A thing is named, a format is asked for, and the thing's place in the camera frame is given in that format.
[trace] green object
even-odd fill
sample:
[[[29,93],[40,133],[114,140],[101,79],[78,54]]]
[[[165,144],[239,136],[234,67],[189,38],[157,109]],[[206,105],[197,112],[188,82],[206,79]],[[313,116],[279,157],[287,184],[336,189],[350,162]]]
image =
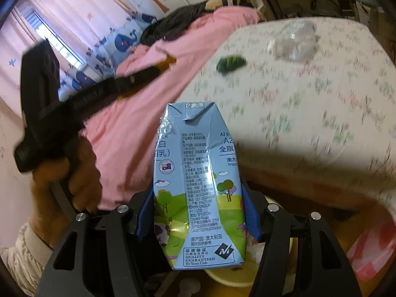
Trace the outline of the green object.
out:
[[[217,63],[216,70],[221,74],[226,74],[244,65],[246,65],[245,58],[241,56],[232,55],[232,56],[220,58],[219,62]]]

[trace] sleeve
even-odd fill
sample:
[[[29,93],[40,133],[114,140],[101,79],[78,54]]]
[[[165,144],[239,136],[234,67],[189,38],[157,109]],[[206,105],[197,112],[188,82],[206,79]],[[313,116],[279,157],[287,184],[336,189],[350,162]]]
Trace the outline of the sleeve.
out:
[[[34,233],[29,223],[19,230],[15,247],[0,246],[0,256],[17,282],[28,296],[34,296],[52,250]]]

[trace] floral bedsheet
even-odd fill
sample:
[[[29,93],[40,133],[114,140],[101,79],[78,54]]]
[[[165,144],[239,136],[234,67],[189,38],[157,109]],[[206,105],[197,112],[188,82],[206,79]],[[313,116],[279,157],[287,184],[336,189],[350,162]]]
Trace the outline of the floral bedsheet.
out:
[[[244,27],[179,101],[217,103],[248,180],[341,208],[362,209],[374,199],[395,220],[396,68],[366,26],[311,20],[318,40],[312,61],[267,53],[268,42],[291,20]],[[231,54],[247,65],[224,76],[216,72],[219,59]]]

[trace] finger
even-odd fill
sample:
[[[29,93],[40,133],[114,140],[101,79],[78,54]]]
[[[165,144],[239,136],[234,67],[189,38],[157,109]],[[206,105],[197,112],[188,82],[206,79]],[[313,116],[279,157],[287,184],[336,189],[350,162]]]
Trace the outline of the finger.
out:
[[[95,163],[84,163],[80,165],[77,171],[69,180],[69,190],[73,195],[77,195],[82,189],[88,185],[91,180],[100,179],[100,172],[95,167]]]
[[[78,211],[87,209],[88,211],[96,210],[100,200],[102,198],[102,186],[99,181],[93,180],[84,187],[78,195],[73,198],[73,206]]]
[[[98,210],[98,205],[102,200],[102,184],[99,183],[99,186],[96,190],[96,197],[87,205],[86,209],[90,213],[95,213]]]
[[[96,160],[96,155],[92,149],[92,145],[85,137],[80,137],[77,148],[77,157],[80,161]]]
[[[50,182],[64,179],[69,173],[69,169],[70,163],[66,157],[43,162],[32,173],[32,190],[35,192],[47,190],[50,187]]]

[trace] light blue milk carton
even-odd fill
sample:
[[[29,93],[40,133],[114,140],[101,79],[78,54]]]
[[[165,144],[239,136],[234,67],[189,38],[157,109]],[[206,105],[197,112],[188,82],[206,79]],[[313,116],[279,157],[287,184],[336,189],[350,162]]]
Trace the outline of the light blue milk carton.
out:
[[[155,150],[154,195],[154,230],[173,269],[244,262],[235,145],[215,103],[167,105]]]

